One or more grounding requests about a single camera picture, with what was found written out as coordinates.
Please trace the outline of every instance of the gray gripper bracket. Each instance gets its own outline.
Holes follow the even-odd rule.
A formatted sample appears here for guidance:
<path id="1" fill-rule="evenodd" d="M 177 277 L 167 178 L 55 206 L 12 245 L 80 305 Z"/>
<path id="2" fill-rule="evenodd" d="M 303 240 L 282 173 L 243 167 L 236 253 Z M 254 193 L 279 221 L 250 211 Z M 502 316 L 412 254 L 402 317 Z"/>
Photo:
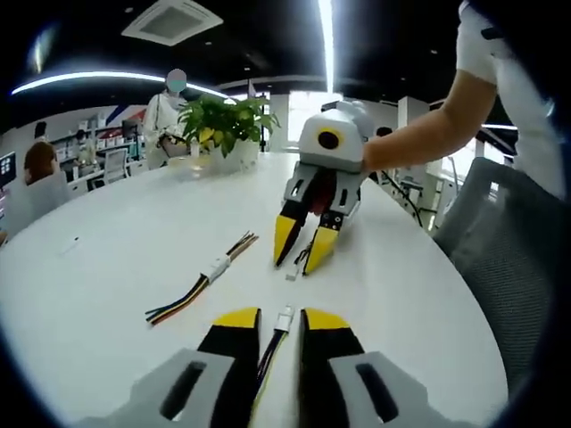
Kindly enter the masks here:
<path id="1" fill-rule="evenodd" d="M 428 405 L 424 385 L 380 352 L 329 360 L 346 406 L 350 428 L 473 428 L 452 422 Z"/>
<path id="2" fill-rule="evenodd" d="M 209 428 L 234 358 L 181 350 L 133 385 L 127 404 L 77 428 Z M 177 421 L 171 419 L 181 407 Z"/>

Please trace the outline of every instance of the black ceiling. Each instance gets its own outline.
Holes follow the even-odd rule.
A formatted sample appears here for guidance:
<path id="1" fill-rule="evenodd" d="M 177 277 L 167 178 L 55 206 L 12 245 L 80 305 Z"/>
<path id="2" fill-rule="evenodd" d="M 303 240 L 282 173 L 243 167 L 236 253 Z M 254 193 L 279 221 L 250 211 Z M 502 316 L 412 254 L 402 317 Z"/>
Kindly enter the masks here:
<path id="1" fill-rule="evenodd" d="M 317 0 L 199 0 L 224 23 L 173 47 L 123 37 L 121 31 L 154 2 L 11 2 L 5 16 L 14 17 L 14 23 L 0 29 L 10 51 L 4 53 L 0 130 L 62 111 L 147 103 L 160 89 L 154 83 L 109 78 L 61 82 L 9 96 L 16 86 L 38 78 L 28 58 L 45 29 L 53 29 L 54 38 L 42 77 L 88 70 L 165 76 L 180 68 L 189 81 L 215 87 L 246 78 L 325 76 Z M 373 101 L 397 102 L 405 95 L 429 103 L 444 98 L 455 69 L 458 6 L 455 0 L 333 0 L 335 90 Z M 126 13 L 128 8 L 133 12 Z M 325 90 L 321 82 L 292 82 L 279 89 L 297 87 Z M 490 121 L 509 123 L 500 106 Z"/>

